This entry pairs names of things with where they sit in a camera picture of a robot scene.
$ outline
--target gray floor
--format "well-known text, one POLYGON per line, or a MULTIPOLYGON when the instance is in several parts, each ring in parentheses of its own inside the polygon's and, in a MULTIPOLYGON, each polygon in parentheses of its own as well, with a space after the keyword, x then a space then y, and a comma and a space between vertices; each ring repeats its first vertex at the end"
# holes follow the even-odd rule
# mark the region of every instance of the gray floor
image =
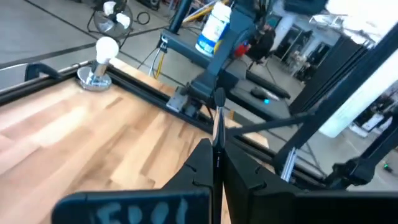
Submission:
MULTIPOLYGON (((2 50, 0 50, 0 89, 23 82, 25 64, 21 63, 25 58, 41 61, 53 68, 61 69, 73 63, 91 60, 95 57, 94 47, 57 57, 45 57, 45 54, 50 52, 95 43, 97 35, 86 33, 86 23, 92 12, 89 7, 67 0, 30 1, 42 9, 22 0, 2 2, 0 8, 0 26, 2 27, 2 35, 0 35, 2 42, 2 50)), ((151 20, 147 25, 142 26, 134 23, 135 32, 168 24, 169 18, 167 17, 166 7, 162 7, 159 12, 155 12, 135 1, 130 1, 129 4, 134 16, 141 11, 147 11, 151 14, 151 20)), ((160 31, 154 31, 129 38, 118 58, 133 67, 138 67, 154 49, 159 34, 160 31)), ((194 43, 196 41, 196 35, 192 31, 182 29, 180 35, 187 42, 194 43)), ((140 70, 147 73, 153 59, 154 54, 144 62, 140 70)), ((164 59, 163 75, 160 76, 159 80, 177 86, 179 83, 189 82, 201 71, 203 71, 202 68, 192 64, 187 58, 169 50, 164 59)), ((292 95, 287 103, 294 100, 303 88, 303 85, 283 71, 279 62, 273 58, 269 59, 266 66, 253 66, 252 71, 287 90, 292 95)), ((233 102, 228 101, 227 107, 253 122, 262 121, 233 102)), ((273 129, 272 132, 262 132, 262 134, 268 138, 270 148, 278 151, 296 131, 297 127, 284 127, 273 129)), ((348 130, 344 130, 335 139, 316 133, 298 153, 301 158, 313 165, 310 166, 300 159, 298 163, 319 174, 329 174, 331 166, 335 162, 344 162, 359 155, 375 137, 370 136, 362 139, 348 130), (322 172, 314 169, 314 166, 319 166, 322 172)), ((383 172, 380 165, 377 167, 375 178, 370 184, 362 187, 351 187, 350 189, 395 190, 397 186, 398 180, 383 172)))

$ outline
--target light bulb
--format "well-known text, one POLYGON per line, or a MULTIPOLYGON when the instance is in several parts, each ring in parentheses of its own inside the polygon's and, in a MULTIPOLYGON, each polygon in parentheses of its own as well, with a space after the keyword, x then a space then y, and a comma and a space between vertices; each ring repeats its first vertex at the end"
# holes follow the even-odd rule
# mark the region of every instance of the light bulb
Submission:
POLYGON ((108 64, 109 60, 116 57, 119 53, 118 43, 110 37, 101 37, 96 45, 96 61, 100 64, 108 64))

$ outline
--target butcher block surface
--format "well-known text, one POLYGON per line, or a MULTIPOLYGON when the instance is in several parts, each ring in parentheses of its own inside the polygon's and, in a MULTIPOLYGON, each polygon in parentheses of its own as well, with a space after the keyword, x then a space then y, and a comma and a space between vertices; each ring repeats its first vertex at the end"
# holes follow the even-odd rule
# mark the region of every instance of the butcher block surface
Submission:
MULTIPOLYGON (((257 133, 247 137, 267 146, 257 133)), ((211 136, 116 85, 94 93, 71 79, 9 103, 0 107, 0 223, 50 223, 55 203, 76 191, 161 188, 202 138, 211 136)))

